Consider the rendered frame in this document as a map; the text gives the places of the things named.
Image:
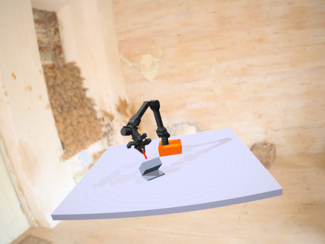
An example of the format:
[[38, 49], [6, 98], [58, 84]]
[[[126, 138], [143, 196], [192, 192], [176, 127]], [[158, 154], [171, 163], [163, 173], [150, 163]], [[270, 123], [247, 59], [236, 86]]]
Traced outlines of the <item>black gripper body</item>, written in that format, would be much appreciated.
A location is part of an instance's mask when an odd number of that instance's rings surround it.
[[139, 133], [134, 133], [134, 134], [132, 135], [132, 140], [133, 140], [133, 141], [129, 142], [129, 143], [126, 145], [127, 148], [131, 148], [132, 146], [136, 146], [136, 144], [140, 144], [140, 146], [141, 146], [141, 145], [142, 145], [143, 143], [145, 143], [145, 142], [146, 142], [145, 145], [148, 145], [148, 144], [151, 142], [151, 139], [150, 139], [150, 138], [145, 139], [144, 141], [142, 141], [142, 140], [137, 140], [137, 142], [135, 142], [135, 135], [138, 136], [138, 134], [139, 134]]

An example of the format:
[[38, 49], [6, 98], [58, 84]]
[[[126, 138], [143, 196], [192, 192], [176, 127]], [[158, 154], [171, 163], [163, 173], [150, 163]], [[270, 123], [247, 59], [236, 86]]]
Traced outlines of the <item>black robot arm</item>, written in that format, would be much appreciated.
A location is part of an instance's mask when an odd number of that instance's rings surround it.
[[[121, 135], [132, 136], [134, 133], [138, 133], [137, 126], [140, 124], [141, 117], [143, 116], [143, 114], [145, 113], [148, 107], [150, 107], [150, 109], [154, 113], [154, 117], [157, 124], [156, 134], [158, 135], [159, 138], [161, 138], [161, 145], [162, 146], [169, 145], [168, 138], [170, 137], [170, 134], [163, 126], [163, 122], [159, 112], [160, 103], [158, 100], [144, 101], [142, 106], [137, 111], [137, 113], [129, 119], [128, 124], [126, 126], [123, 126], [123, 128], [120, 131]], [[146, 133], [143, 133], [142, 135], [138, 134], [138, 136], [135, 135], [135, 142], [137, 142], [137, 140], [146, 139], [146, 137], [147, 137]]]

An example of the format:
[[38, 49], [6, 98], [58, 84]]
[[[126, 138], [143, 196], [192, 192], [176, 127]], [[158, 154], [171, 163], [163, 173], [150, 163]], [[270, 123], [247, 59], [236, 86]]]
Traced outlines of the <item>grey sloped panel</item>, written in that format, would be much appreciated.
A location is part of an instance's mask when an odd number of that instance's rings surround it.
[[165, 173], [160, 171], [159, 168], [162, 162], [159, 157], [143, 162], [139, 167], [140, 173], [143, 178], [148, 181], [164, 175]]

